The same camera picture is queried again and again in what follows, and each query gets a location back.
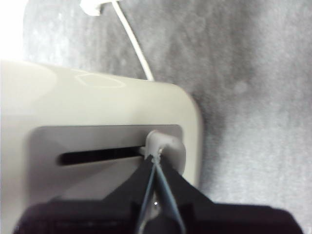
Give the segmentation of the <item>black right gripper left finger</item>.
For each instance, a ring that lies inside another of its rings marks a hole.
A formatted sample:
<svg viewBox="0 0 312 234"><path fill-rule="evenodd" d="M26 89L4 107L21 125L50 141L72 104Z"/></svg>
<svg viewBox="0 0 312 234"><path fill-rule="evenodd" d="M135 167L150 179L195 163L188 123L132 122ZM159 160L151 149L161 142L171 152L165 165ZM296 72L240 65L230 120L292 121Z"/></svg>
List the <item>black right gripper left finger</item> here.
<svg viewBox="0 0 312 234"><path fill-rule="evenodd" d="M54 199L27 208L19 234L131 234L144 201L153 163L148 157L119 187L102 199Z"/></svg>

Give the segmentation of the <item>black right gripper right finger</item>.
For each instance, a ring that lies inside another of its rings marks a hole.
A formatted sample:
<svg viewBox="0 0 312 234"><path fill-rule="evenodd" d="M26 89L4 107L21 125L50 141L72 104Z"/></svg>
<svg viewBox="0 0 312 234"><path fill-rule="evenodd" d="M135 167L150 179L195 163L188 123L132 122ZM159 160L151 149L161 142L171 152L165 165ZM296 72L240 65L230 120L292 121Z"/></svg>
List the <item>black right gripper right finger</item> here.
<svg viewBox="0 0 312 234"><path fill-rule="evenodd" d="M160 163L189 234L300 234L293 215L270 206L211 201L167 161Z"/></svg>

